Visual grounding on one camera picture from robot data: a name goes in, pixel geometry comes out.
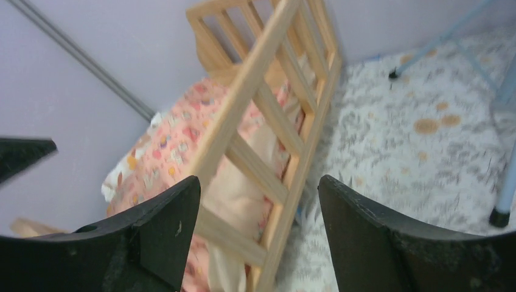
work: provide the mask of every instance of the stand leg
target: stand leg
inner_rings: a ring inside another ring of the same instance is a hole
[[[516,57],[511,61],[509,70],[497,92],[497,96],[493,101],[493,105],[499,108],[516,108]],[[512,147],[511,158],[507,167],[507,173],[503,181],[503,187],[500,192],[497,204],[491,212],[489,223],[492,226],[503,228],[509,224],[511,215],[512,200],[516,191],[516,142]]]
[[[461,26],[468,23],[473,17],[479,14],[484,8],[486,8],[489,4],[491,4],[491,2],[494,1],[496,0],[483,0],[482,2],[474,6],[473,9],[466,13],[466,15],[464,15],[459,21],[454,23],[446,32],[442,33],[441,35],[430,41],[424,48],[419,50],[410,61],[401,65],[399,68],[394,68],[394,70],[392,70],[389,73],[389,79],[397,79],[403,73],[403,71],[407,70],[407,68],[412,66],[415,62],[419,61],[422,57],[428,54],[436,46],[440,45],[444,41],[447,41],[455,31],[457,31]]]
[[[507,166],[507,173],[503,181],[503,187],[500,192],[496,206],[491,212],[489,223],[492,226],[503,228],[509,224],[511,216],[512,200],[516,191],[516,143],[512,147],[511,158]]]

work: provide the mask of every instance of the wooden slat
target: wooden slat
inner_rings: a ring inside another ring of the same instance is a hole
[[[308,5],[312,11],[313,19],[319,28],[319,33],[322,36],[322,41],[326,45],[328,54],[334,53],[337,50],[337,40],[332,22],[328,17],[326,5],[324,0],[308,0]]]
[[[200,42],[197,44],[197,54],[204,68],[209,71],[231,67],[233,62],[206,23],[202,19],[190,19],[190,25],[196,41]]]
[[[242,10],[242,14],[245,17],[249,28],[253,32],[254,37],[258,39],[263,31],[263,21],[260,18],[260,15],[258,15],[254,4],[252,2],[246,3],[242,5],[240,9]]]
[[[54,233],[69,233],[68,231],[26,218],[17,218],[9,227],[12,232],[20,235],[22,238],[43,236]]]
[[[254,97],[254,104],[258,107],[260,112],[262,112],[265,121],[272,128],[287,151],[291,155],[300,155],[304,143],[265,82],[262,83],[262,86],[258,89],[258,94]]]
[[[242,36],[240,35],[239,30],[229,17],[229,14],[226,11],[222,11],[218,14],[216,14],[216,19],[218,23],[220,24],[220,27],[222,30],[224,30],[224,33],[228,37],[229,41],[237,51],[237,54],[240,56],[242,61],[247,57],[247,54],[249,53],[249,47],[243,40]]]
[[[194,233],[251,265],[262,266],[267,251],[215,214],[199,206]]]
[[[301,5],[298,15],[296,15],[295,18],[294,28],[307,52],[309,62],[315,71],[315,75],[319,80],[324,80],[328,77],[329,73],[328,63],[324,57],[324,49],[321,48],[315,35],[316,32],[309,21],[308,10],[305,5]]]
[[[308,84],[303,71],[298,63],[296,54],[288,39],[283,40],[283,45],[278,51],[277,59],[280,62],[288,81],[292,85],[292,90],[299,98],[299,102],[306,114],[314,113],[317,109],[317,103],[313,90]]]
[[[186,10],[188,18],[202,18],[255,0],[207,0]]]
[[[276,204],[284,204],[288,191],[245,140],[237,133],[231,139],[226,157]]]
[[[240,72],[241,64],[236,64],[227,69],[208,71],[210,78],[219,82],[224,86],[231,86],[231,82],[235,79],[237,74]],[[272,62],[269,70],[265,74],[265,82],[269,85],[273,91],[279,89],[285,85],[287,76],[283,72],[281,65],[278,62]]]
[[[317,88],[315,89],[315,98],[317,99],[317,105],[321,104],[321,98],[323,97],[324,88],[326,88],[326,80],[321,80],[317,83]]]
[[[250,289],[250,291],[272,291],[271,287],[274,282],[274,276],[276,275],[281,255],[285,249],[285,244],[290,233],[290,226],[304,188],[306,177],[310,170],[310,164],[312,163],[315,148],[318,144],[319,136],[326,119],[335,85],[338,83],[340,76],[342,65],[340,56],[333,54],[330,56],[330,59],[332,61],[331,72],[321,98],[320,107],[316,114],[308,115],[303,122],[302,135],[306,135],[306,140],[309,142],[303,155],[301,155],[299,159],[293,159],[289,163],[284,183],[290,186],[290,194],[287,202],[285,202],[285,206],[273,207],[269,222],[262,236],[262,244],[268,250],[267,256],[265,257],[265,263],[262,268],[251,268],[249,282],[253,288]]]
[[[278,3],[281,1],[281,0],[270,0],[271,1],[271,4],[274,8],[276,8],[276,6],[278,5]],[[295,31],[295,29],[290,26],[287,30],[287,36],[288,36],[288,40],[290,41],[290,43],[292,44],[292,48],[294,49],[294,52],[296,53],[297,56],[301,56],[304,52],[302,46],[301,46],[301,42],[299,41],[299,37]]]
[[[205,189],[215,174],[218,162],[226,152],[230,140],[237,131],[244,111],[256,95],[270,63],[273,61],[287,28],[291,23],[300,0],[282,1],[267,22],[262,36],[233,80],[226,100],[215,116],[215,121],[201,138],[197,153],[190,162],[188,173],[199,178],[201,190]]]

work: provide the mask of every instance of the wooden crib rail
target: wooden crib rail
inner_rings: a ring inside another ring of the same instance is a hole
[[[260,244],[245,237],[203,206],[199,209],[195,227],[195,233],[252,266],[248,291],[265,292],[272,291],[274,275],[312,163],[333,88],[340,76],[342,59],[326,16],[324,0],[307,0],[308,6],[305,6],[305,0],[271,0],[275,4],[274,13],[265,25],[258,17],[253,1],[211,0],[187,12],[205,69],[218,72],[221,76],[224,70],[231,71],[226,100],[202,137],[188,172],[199,178],[204,190],[225,155],[274,202]],[[232,7],[242,10],[251,31],[258,36],[251,50],[238,36],[236,26],[227,14],[227,9]],[[230,61],[204,23],[205,16],[215,16],[228,35],[234,34],[228,39],[244,60],[242,64]],[[311,16],[314,25],[309,23]],[[317,78],[315,87],[307,80],[304,68],[299,64],[297,45],[293,44],[289,32],[299,37],[302,51]],[[317,40],[317,34],[321,35],[322,42]],[[268,80],[271,70],[280,71],[280,74],[275,74],[282,78]],[[293,93],[305,112],[301,134],[295,131],[271,90],[270,81],[283,83],[284,77],[290,81]],[[283,182],[237,132],[237,126],[251,100],[291,155]]]
[[[11,231],[22,238],[36,237],[54,233],[69,233],[68,231],[48,226],[27,218],[16,218],[9,226]]]

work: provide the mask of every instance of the black plastic part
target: black plastic part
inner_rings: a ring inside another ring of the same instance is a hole
[[[51,140],[1,138],[0,183],[55,150]],[[190,176],[71,234],[0,236],[0,291],[180,291],[200,199]]]
[[[50,139],[0,137],[0,184],[55,151]]]
[[[339,291],[516,291],[516,232],[439,228],[327,175],[319,198]]]
[[[509,225],[509,218],[511,213],[500,213],[497,208],[493,208],[491,215],[489,216],[489,224],[497,228],[504,228]]]
[[[398,75],[398,73],[396,73],[396,69],[392,70],[389,73],[389,80],[396,80],[396,79],[398,79],[398,77],[400,77],[400,75]]]

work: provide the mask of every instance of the black rubber foot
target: black rubber foot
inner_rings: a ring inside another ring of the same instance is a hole
[[[500,213],[493,208],[493,212],[491,212],[491,216],[489,216],[489,224],[498,228],[504,228],[509,224],[510,216],[511,213]]]
[[[396,80],[396,79],[398,79],[398,77],[400,77],[400,75],[398,75],[398,73],[396,73],[396,69],[392,70],[389,73],[389,80]]]

